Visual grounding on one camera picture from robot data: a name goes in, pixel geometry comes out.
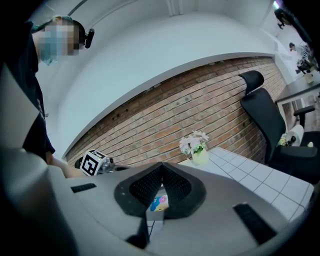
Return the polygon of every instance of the chair backrest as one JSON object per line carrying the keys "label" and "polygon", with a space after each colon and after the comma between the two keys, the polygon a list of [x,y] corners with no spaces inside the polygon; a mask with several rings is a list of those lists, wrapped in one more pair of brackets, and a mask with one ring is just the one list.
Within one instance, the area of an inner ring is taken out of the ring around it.
{"label": "chair backrest", "polygon": [[260,72],[252,70],[239,76],[245,80],[247,86],[246,95],[240,100],[240,104],[266,140],[265,162],[268,163],[273,157],[281,135],[286,132],[285,121],[267,90],[257,89],[264,83],[264,77]]}

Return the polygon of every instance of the white tiled table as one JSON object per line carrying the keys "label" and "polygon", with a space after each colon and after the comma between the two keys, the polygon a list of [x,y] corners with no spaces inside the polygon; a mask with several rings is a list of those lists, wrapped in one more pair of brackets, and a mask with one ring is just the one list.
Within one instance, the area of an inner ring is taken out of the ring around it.
{"label": "white tiled table", "polygon": [[[314,191],[310,183],[219,147],[208,154],[206,164],[194,165],[189,159],[179,164],[234,179],[272,204],[290,222],[306,209]],[[147,221],[147,225],[152,239],[163,222]]]}

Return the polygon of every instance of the brick wall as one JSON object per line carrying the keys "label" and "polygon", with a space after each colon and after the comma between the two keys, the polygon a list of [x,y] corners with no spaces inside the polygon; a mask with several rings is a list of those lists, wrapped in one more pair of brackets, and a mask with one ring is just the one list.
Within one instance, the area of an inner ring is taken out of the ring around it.
{"label": "brick wall", "polygon": [[66,159],[74,165],[86,150],[97,149],[119,165],[177,163],[187,158],[179,150],[180,138],[201,130],[209,136],[209,149],[219,146],[262,162],[265,140],[239,102],[246,85],[238,74],[249,70],[263,74],[263,87],[273,99],[286,85],[270,57],[236,58],[191,69],[105,116]]}

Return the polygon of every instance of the person in background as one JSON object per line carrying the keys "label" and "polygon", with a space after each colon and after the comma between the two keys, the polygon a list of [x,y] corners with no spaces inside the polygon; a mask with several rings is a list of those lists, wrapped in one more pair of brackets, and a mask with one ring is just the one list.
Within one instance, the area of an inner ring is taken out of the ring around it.
{"label": "person in background", "polygon": [[48,66],[63,58],[77,55],[85,45],[84,27],[69,16],[56,15],[42,25],[31,21],[15,27],[12,44],[7,45],[4,62],[17,84],[37,108],[39,114],[32,124],[23,148],[46,161],[48,165],[61,168],[66,178],[86,177],[79,169],[54,158],[55,149],[47,136],[43,95],[36,78],[39,62]]}

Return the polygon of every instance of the black t-shirt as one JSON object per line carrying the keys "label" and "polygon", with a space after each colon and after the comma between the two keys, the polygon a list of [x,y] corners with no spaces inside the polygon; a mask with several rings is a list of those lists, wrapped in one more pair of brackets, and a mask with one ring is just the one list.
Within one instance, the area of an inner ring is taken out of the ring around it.
{"label": "black t-shirt", "polygon": [[23,143],[23,148],[46,160],[46,152],[55,152],[47,136],[44,101],[36,72],[38,71],[38,56],[32,37],[33,23],[25,22],[21,27],[15,27],[14,48],[5,54],[5,63],[28,99],[38,109],[39,114],[32,124]]}

